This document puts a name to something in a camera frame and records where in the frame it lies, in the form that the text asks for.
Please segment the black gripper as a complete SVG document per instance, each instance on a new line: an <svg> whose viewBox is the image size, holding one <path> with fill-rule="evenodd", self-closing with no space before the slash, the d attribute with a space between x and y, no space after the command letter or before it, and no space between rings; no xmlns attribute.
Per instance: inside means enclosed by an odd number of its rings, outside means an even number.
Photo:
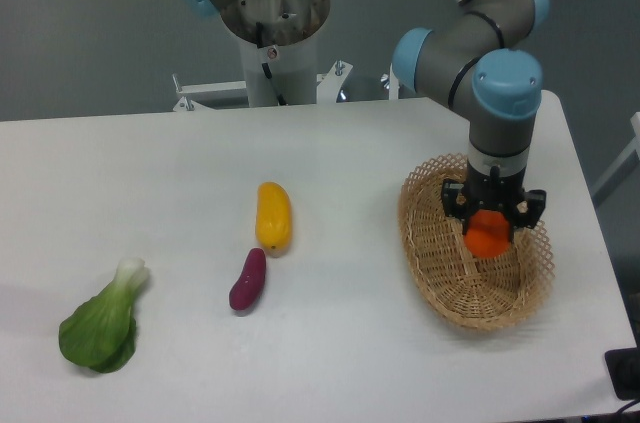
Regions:
<svg viewBox="0 0 640 423"><path fill-rule="evenodd" d="M523 189L527 157L468 154L465 182L449 178L442 182L440 197L445 216L461 223L463 235L482 210L504 216L510 225L510 241L517 231L534 229L546 208L547 192Z"/></svg>

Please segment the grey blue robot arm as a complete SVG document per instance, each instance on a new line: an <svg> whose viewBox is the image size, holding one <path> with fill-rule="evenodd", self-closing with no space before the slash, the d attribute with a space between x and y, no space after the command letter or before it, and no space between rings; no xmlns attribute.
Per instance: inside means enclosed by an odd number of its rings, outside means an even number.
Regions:
<svg viewBox="0 0 640 423"><path fill-rule="evenodd" d="M329 0L185 0L201 16L220 16L250 52L248 98L255 106L317 101L315 61L291 60L325 24ZM444 213L458 219L469 248L512 242L533 228L546 205L523 186L541 103L542 69L517 44L547 17L549 0L456 0L448 29L415 28L397 43L391 68L399 83L465 118L467 175L441 187Z"/></svg>

